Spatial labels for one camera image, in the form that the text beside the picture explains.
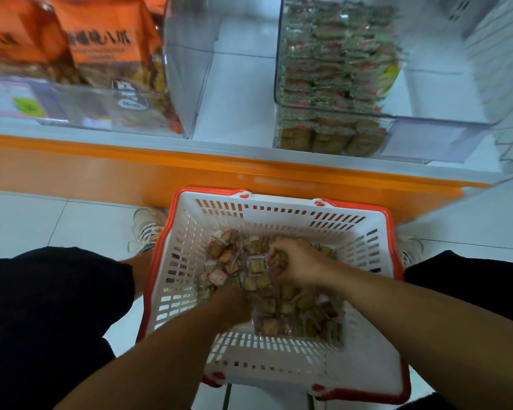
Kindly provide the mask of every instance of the white tile floor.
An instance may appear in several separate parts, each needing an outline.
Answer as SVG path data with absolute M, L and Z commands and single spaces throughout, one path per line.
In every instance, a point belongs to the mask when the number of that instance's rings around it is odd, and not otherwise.
M 130 257 L 128 242 L 132 239 L 134 207 L 105 203 L 69 201 L 28 194 L 0 192 L 0 257 L 10 257 L 27 250 L 53 246 L 78 246 L 104 256 L 121 260 Z M 442 214 L 426 216 L 404 226 L 424 239 L 425 256 L 443 250 L 468 257 L 513 262 L 513 182 L 499 191 L 482 194 Z M 135 343 L 143 313 L 142 300 L 114 324 L 106 334 L 114 352 L 119 355 Z M 412 400 L 431 392 L 431 388 L 411 373 Z M 212 389 L 201 385 L 194 410 L 222 409 L 226 388 Z M 233 386 L 230 410 L 266 408 L 268 410 L 303 409 L 303 394 L 262 391 L 246 386 Z M 356 402 L 316 403 L 328 410 L 386 410 L 394 406 Z

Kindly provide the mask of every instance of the white shelf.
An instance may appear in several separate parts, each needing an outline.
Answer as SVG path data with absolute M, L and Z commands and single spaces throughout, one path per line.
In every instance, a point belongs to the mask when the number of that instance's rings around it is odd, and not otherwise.
M 512 177 L 501 171 L 492 141 L 483 142 L 465 164 L 458 165 L 422 165 L 272 149 L 276 42 L 277 22 L 224 20 L 191 140 L 41 126 L 35 121 L 12 118 L 0 118 L 0 134 L 488 184 Z

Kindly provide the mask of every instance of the white plastic basket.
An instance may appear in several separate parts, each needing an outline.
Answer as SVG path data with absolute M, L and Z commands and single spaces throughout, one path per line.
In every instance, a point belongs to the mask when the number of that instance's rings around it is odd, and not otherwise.
M 231 228 L 302 236 L 335 248 L 343 262 L 402 279 L 393 222 L 382 207 L 185 188 L 176 193 L 156 246 L 138 341 L 196 305 L 196 277 L 203 273 L 209 239 Z M 405 402 L 408 367 L 390 342 L 349 305 L 344 331 L 345 346 L 338 349 L 302 339 L 257 337 L 248 325 L 236 327 L 216 338 L 204 382 L 297 388 L 322 400 Z

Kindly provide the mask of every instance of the beige sneaker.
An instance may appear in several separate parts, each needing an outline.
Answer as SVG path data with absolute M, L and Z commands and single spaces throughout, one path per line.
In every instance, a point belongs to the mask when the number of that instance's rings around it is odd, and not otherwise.
M 420 239 L 413 236 L 397 235 L 396 247 L 403 269 L 406 270 L 409 266 L 422 261 L 424 244 Z
M 133 214 L 133 236 L 134 241 L 127 245 L 129 251 L 143 253 L 156 246 L 157 238 L 164 229 L 167 222 L 167 215 L 152 207 L 141 207 Z

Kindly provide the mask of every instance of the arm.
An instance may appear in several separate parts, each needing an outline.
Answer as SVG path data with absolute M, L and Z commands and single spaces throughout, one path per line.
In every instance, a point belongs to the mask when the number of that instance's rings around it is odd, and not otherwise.
M 295 241 L 277 282 L 334 290 L 460 410 L 513 408 L 513 321 L 447 295 L 333 261 Z
M 216 335 L 249 319 L 251 306 L 241 289 L 223 288 L 90 376 L 55 409 L 186 410 Z

